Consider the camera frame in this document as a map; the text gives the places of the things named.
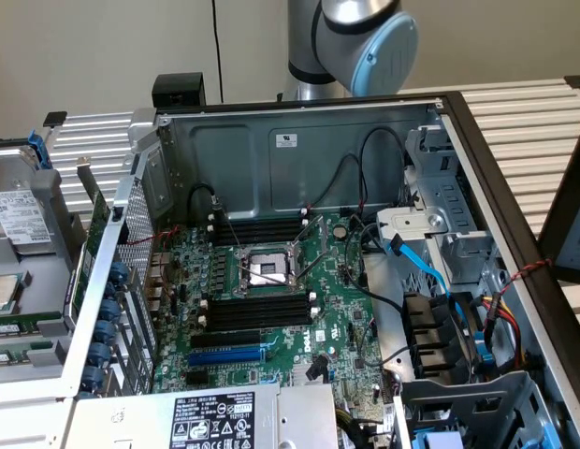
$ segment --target warning label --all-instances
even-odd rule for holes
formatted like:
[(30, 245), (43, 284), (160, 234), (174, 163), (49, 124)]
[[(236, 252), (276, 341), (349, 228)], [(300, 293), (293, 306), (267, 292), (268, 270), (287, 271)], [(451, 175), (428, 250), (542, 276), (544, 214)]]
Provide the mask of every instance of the warning label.
[(0, 223), (15, 245), (51, 241), (36, 198), (30, 190), (0, 192)]
[(252, 449), (254, 393), (178, 398), (170, 449)]

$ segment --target metal bracket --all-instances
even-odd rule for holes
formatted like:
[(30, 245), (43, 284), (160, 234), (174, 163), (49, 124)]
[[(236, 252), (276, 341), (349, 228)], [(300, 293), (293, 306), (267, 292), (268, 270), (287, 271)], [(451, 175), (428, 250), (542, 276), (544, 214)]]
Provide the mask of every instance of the metal bracket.
[(91, 171), (91, 159), (88, 157), (79, 157), (76, 162), (76, 171), (80, 182), (82, 182), (82, 187), (84, 187), (84, 190), (94, 204), (94, 198), (100, 189)]

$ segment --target barcode label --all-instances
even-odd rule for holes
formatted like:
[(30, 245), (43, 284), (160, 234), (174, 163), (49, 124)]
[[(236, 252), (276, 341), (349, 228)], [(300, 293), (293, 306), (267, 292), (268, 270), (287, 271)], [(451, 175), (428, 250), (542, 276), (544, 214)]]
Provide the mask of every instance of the barcode label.
[(10, 238), (14, 245), (51, 241), (36, 198), (30, 190), (0, 192), (0, 224), (3, 235)]

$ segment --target green motherboard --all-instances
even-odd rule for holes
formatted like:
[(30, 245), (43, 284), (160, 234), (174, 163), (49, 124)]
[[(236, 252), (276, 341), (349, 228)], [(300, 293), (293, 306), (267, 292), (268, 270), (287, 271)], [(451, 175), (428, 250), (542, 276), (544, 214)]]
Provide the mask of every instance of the green motherboard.
[[(168, 288), (173, 286), (179, 291), (184, 284), (185, 295), (175, 299), (174, 310), (171, 299), (164, 297), (161, 303), (155, 323), (160, 351), (154, 374), (154, 393), (277, 382), (288, 386), (296, 384), (297, 378), (304, 377), (304, 371), (312, 361), (325, 354), (336, 403), (349, 409), (354, 417), (380, 419), (383, 416), (382, 399), (373, 395), (373, 389), (382, 384), (382, 372), (379, 368), (365, 366), (357, 353), (357, 345), (372, 319), (371, 301), (342, 275), (346, 269), (345, 240), (334, 237), (332, 233), (338, 225), (348, 229), (348, 219), (329, 213), (323, 220), (328, 232), (323, 227), (315, 227), (299, 243), (300, 265), (305, 268), (321, 255), (321, 240), (326, 240), (323, 257), (300, 278), (297, 286), (316, 294), (313, 305), (319, 309), (318, 314), (310, 325), (261, 328), (262, 347), (266, 348), (266, 354), (262, 360), (249, 363), (195, 368), (189, 366), (188, 361), (188, 355), (195, 349), (191, 338), (204, 332), (198, 322), (201, 298), (205, 297), (202, 294), (207, 289), (209, 295), (215, 295), (217, 300), (237, 297), (240, 277), (238, 246), (213, 247), (205, 230), (187, 229), (162, 249), (170, 253), (174, 263), (174, 269), (167, 272)], [(349, 266), (356, 266), (357, 241), (354, 239), (349, 246)], [(267, 247), (275, 252), (281, 244), (260, 244), (258, 250), (266, 252)], [(250, 251), (251, 246), (243, 248)], [(262, 286), (258, 294), (280, 289), (284, 287)], [(380, 358), (378, 342), (371, 333), (363, 344), (362, 357), (371, 361)], [(196, 369), (207, 370), (209, 379), (206, 384), (188, 384), (186, 376), (192, 375)]]

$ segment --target computer monitor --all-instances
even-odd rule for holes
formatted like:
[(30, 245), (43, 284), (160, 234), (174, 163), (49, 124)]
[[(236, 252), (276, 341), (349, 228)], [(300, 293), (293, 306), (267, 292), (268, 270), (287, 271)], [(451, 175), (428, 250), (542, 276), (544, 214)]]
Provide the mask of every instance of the computer monitor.
[(580, 283), (580, 137), (539, 239), (558, 279)]

